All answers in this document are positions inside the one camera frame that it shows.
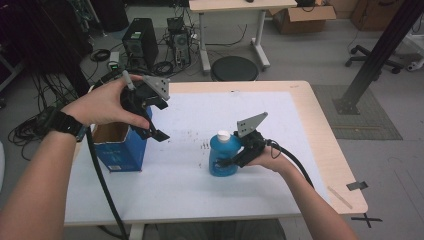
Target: cardboard box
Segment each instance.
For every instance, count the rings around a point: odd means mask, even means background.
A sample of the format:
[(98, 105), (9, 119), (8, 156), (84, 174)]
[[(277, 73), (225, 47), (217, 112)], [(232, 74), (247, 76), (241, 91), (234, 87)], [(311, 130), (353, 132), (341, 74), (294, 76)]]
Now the cardboard box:
[(93, 131), (98, 158), (111, 172), (141, 171), (147, 140), (125, 123), (96, 126)]
[(358, 0), (327, 0), (334, 7), (337, 19), (349, 19), (355, 11)]
[(281, 34), (313, 33), (324, 29), (326, 20), (336, 19), (332, 6), (288, 8), (274, 14), (273, 22)]
[(361, 31), (384, 31), (403, 0), (359, 0), (351, 21)]

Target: black stool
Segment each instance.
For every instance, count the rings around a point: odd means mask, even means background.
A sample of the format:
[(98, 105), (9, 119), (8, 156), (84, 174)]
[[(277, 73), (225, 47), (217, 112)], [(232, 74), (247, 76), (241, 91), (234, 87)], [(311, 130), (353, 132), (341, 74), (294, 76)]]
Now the black stool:
[(259, 70), (252, 61), (237, 56), (220, 58), (211, 68), (214, 81), (255, 81), (258, 76)]
[[(350, 57), (349, 60), (347, 60), (347, 62), (345, 63), (346, 67), (350, 67), (352, 65), (353, 61), (365, 61), (365, 60), (367, 60), (368, 55), (371, 54), (371, 52), (369, 50), (365, 49), (364, 47), (362, 47), (360, 45), (356, 45), (356, 47), (352, 48), (350, 50), (350, 53), (355, 54), (358, 51), (363, 53), (365, 56)], [(384, 64), (386, 64), (387, 66), (393, 67), (392, 68), (393, 74), (400, 73), (400, 70), (404, 68), (404, 66), (402, 64), (397, 63), (397, 62), (393, 62), (393, 61), (390, 61), (390, 60), (386, 60), (386, 62)]]

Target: floor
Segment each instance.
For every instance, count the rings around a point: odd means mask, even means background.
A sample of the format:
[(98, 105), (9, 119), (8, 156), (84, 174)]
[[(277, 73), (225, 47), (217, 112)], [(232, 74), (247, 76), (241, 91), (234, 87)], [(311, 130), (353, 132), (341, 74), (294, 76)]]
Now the floor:
[[(168, 8), (128, 7), (129, 19), (137, 16), (152, 16), (156, 35), (161, 38), (165, 21), (174, 16)], [(237, 41), (245, 25), (226, 25), (209, 27), (210, 43), (230, 43)], [(247, 25), (246, 37), (232, 47), (210, 46), (211, 61), (227, 55), (246, 57), (259, 65), (254, 55), (249, 37), (255, 35), (256, 26)], [(259, 81), (306, 80), (310, 84), (349, 85), (360, 63), (353, 63), (350, 68), (344, 66), (349, 57), (349, 45), (361, 44), (372, 48), (381, 32), (359, 32), (349, 20), (327, 21), (320, 33), (280, 35), (272, 21), (264, 26), (262, 45), (271, 68), (261, 72)], [(120, 43), (122, 32), (109, 33), (107, 37), (93, 34), (94, 48), (111, 48)], [(158, 60), (165, 57), (166, 48), (160, 46)], [(419, 56), (413, 49), (400, 45), (393, 59), (406, 65)], [(88, 58), (81, 67), (88, 75), (93, 73), (95, 64)], [(106, 73), (106, 66), (100, 65), (93, 79)], [(200, 70), (197, 56), (193, 56), (193, 65), (173, 76), (173, 82), (211, 81)], [(390, 68), (383, 68), (378, 81), (370, 86), (374, 96), (386, 111), (403, 137), (403, 141), (358, 141), (338, 140), (346, 159), (358, 181), (365, 181), (368, 188), (363, 190), (369, 210), (368, 218), (373, 218), (368, 225), (363, 215), (344, 216), (357, 232), (360, 239), (424, 239), (424, 69), (414, 72), (401, 71), (394, 75)], [(0, 110), (0, 140), (6, 154), (6, 172), (0, 207), (16, 184), (27, 165), (21, 157), (21, 147), (7, 140), (7, 134), (17, 124), (37, 113), (37, 91), (28, 74), (21, 74), (2, 93), (7, 107)], [(37, 143), (25, 149), (30, 155)], [(280, 220), (288, 239), (311, 239), (301, 217)], [(68, 227), (64, 239), (115, 239), (96, 227)], [(158, 239), (154, 225), (149, 225), (144, 239)]]

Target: desk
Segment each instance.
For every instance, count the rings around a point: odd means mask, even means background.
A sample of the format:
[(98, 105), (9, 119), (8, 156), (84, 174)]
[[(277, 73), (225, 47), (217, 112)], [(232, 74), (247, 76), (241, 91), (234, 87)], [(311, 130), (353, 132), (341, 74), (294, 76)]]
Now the desk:
[(252, 45), (254, 46), (255, 51), (260, 58), (262, 70), (265, 70), (271, 66), (261, 46), (262, 30), (264, 26), (266, 10), (271, 8), (289, 8), (295, 7), (297, 5), (294, 0), (255, 0), (252, 3), (248, 3), (245, 0), (190, 0), (189, 3), (191, 11), (194, 13), (199, 13), (200, 59), (202, 61), (204, 73), (208, 73), (211, 70), (205, 45), (205, 13), (220, 11), (259, 10), (258, 29), (256, 31), (256, 38), (252, 38)]
[[(352, 172), (346, 162), (346, 159), (343, 156), (343, 153), (338, 146), (336, 139), (331, 131), (331, 128), (318, 104), (318, 101), (315, 98), (315, 95), (307, 82), (304, 81), (275, 81), (275, 82), (191, 82), (191, 83), (171, 83), (170, 92), (171, 99), (173, 94), (177, 93), (222, 93), (222, 92), (284, 92), (291, 95), (293, 104), (297, 111), (298, 117), (300, 119), (301, 125), (305, 133), (305, 139), (309, 143), (310, 151), (313, 154), (318, 170), (321, 174), (323, 185), (325, 186), (324, 191), (327, 190), (327, 195), (329, 198), (329, 203), (331, 206), (340, 214), (355, 214), (355, 213), (364, 213), (367, 211), (367, 204), (364, 200), (364, 197), (360, 190), (349, 191), (346, 187), (346, 184), (355, 182), (355, 179), (352, 175)], [(172, 105), (168, 109), (173, 111), (180, 111), (177, 108), (172, 108)], [(196, 113), (187, 113), (188, 118), (193, 118), (193, 115)], [(158, 119), (155, 120), (155, 115), (153, 115), (153, 121), (157, 128), (166, 132), (166, 126), (157, 125)], [(110, 213), (110, 209), (107, 206), (105, 197), (98, 183), (97, 177), (92, 166), (91, 161), (89, 160), (88, 154), (86, 156), (78, 156), (74, 167), (71, 173), (71, 180), (68, 189), (68, 200), (67, 200), (67, 209), (65, 216), (65, 225), (100, 225), (100, 224), (114, 224), (114, 219)], [(205, 164), (207, 165), (207, 155), (204, 156)], [(169, 168), (169, 164), (177, 164), (178, 162), (170, 163), (166, 162), (163, 159), (155, 161), (155, 159), (145, 159), (144, 171), (141, 173), (112, 173), (108, 174), (107, 169), (102, 165), (103, 172), (105, 172), (105, 179), (111, 190), (112, 197), (117, 206), (118, 212), (126, 223), (133, 224), (133, 230), (131, 234), (134, 236), (134, 233), (143, 229), (143, 224), (145, 223), (161, 223), (161, 222), (172, 222), (172, 221), (208, 221), (208, 220), (231, 220), (231, 219), (249, 219), (249, 218), (277, 218), (277, 217), (286, 217), (299, 215), (300, 212), (296, 208), (286, 209), (286, 205), (292, 205), (293, 200), (284, 202), (283, 208), (281, 207), (281, 202), (279, 206), (274, 205), (276, 199), (272, 199), (273, 193), (272, 189), (265, 189), (257, 187), (260, 189), (260, 194), (264, 194), (265, 197), (259, 199), (264, 202), (264, 206), (260, 208), (260, 211), (256, 208), (253, 209), (242, 209), (242, 211), (235, 213), (233, 215), (228, 215), (228, 209), (232, 206), (223, 206), (225, 204), (226, 198), (228, 201), (237, 201), (239, 205), (244, 203), (250, 203), (258, 197), (258, 193), (245, 193), (240, 191), (240, 186), (242, 184), (237, 183), (238, 179), (248, 180), (254, 182), (256, 180), (259, 184), (261, 181), (266, 181), (266, 179), (250, 179), (249, 174), (253, 171), (261, 170), (261, 167), (255, 168), (243, 168), (243, 171), (239, 171), (236, 175), (232, 176), (231, 182), (234, 183), (233, 188), (223, 188), (223, 191), (215, 191), (214, 186), (207, 185), (207, 182), (200, 180), (199, 182), (190, 183), (190, 189), (185, 189), (185, 186), (179, 184), (173, 184), (172, 186), (162, 186), (165, 188), (174, 188), (173, 193), (166, 192), (163, 195), (161, 189), (147, 189), (143, 184), (145, 181), (155, 182), (161, 181), (162, 176), (169, 176), (170, 179), (179, 178), (189, 178), (192, 176), (185, 176), (181, 174), (181, 169)], [(196, 165), (193, 167), (194, 170), (203, 171), (203, 173), (195, 177), (201, 176), (202, 179), (204, 176), (207, 176), (207, 166), (204, 166), (204, 170), (200, 168), (202, 166)], [(275, 174), (269, 170), (263, 169), (269, 174)], [(133, 179), (140, 179), (141, 181), (134, 182)], [(215, 178), (214, 184), (218, 186), (226, 187), (229, 178)], [(279, 186), (284, 185), (284, 181), (281, 179), (278, 182)], [(145, 196), (143, 196), (141, 190), (145, 189), (146, 191), (151, 191)], [(211, 189), (213, 190), (212, 194), (220, 194), (222, 202), (216, 203), (217, 205), (209, 205), (210, 198), (216, 196), (211, 195)], [(196, 199), (196, 202), (187, 203), (182, 202), (181, 193), (190, 192), (193, 195), (193, 199)], [(143, 203), (142, 206), (137, 205), (138, 209), (134, 209), (134, 204), (137, 204), (139, 201), (144, 201), (145, 199), (150, 199), (149, 202)], [(175, 210), (169, 211), (169, 206), (175, 208)], [(181, 209), (191, 209), (192, 211), (181, 212)], [(134, 217), (134, 212), (140, 212), (139, 216)]]

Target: metal pole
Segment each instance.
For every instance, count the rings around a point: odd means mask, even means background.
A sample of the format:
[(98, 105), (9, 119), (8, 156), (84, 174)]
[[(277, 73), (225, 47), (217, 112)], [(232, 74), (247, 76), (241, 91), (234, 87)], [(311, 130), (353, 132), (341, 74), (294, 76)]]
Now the metal pole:
[(359, 99), (423, 11), (423, 0), (404, 1), (343, 97), (333, 100), (339, 114), (359, 114), (356, 108)]

